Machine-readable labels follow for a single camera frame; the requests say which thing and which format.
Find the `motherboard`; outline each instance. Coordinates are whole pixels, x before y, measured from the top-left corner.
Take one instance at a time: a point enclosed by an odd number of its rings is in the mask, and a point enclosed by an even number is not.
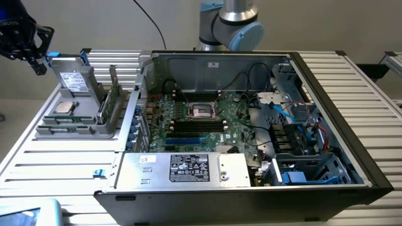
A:
[[[252,165],[256,156],[254,129],[244,94],[155,95],[148,99],[150,152],[244,153]]]

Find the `cpu socket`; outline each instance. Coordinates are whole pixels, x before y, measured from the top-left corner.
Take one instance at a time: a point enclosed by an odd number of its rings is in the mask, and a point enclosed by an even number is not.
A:
[[[190,104],[188,116],[194,118],[215,118],[215,103]]]

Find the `warning label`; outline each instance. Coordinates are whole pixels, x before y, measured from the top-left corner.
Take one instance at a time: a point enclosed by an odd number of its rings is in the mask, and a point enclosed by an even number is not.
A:
[[[88,87],[80,73],[60,73],[65,86],[72,92],[88,92]]]
[[[210,163],[207,154],[174,154],[170,156],[171,182],[208,182]]]

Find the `white sticker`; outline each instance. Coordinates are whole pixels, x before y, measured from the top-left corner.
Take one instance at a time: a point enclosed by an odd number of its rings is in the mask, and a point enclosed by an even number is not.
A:
[[[208,63],[208,67],[218,68],[219,67],[219,63]]]
[[[156,162],[156,155],[142,155],[139,157],[139,163]]]
[[[80,73],[60,73],[67,88],[72,92],[88,92],[88,87]]]

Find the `robotic arm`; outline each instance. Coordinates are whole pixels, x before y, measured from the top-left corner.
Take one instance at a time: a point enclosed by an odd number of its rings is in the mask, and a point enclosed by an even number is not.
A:
[[[53,32],[53,28],[36,24],[20,0],[0,1],[0,55],[11,60],[28,61],[37,75],[47,72],[43,60]],[[39,47],[35,35],[43,41]]]
[[[254,0],[203,0],[200,4],[200,50],[254,50],[264,27],[256,21]],[[0,55],[28,61],[35,73],[47,72],[43,63],[53,28],[36,24],[21,0],[0,0]],[[41,39],[37,47],[35,36]]]
[[[264,36],[254,0],[203,0],[200,50],[254,50]]]

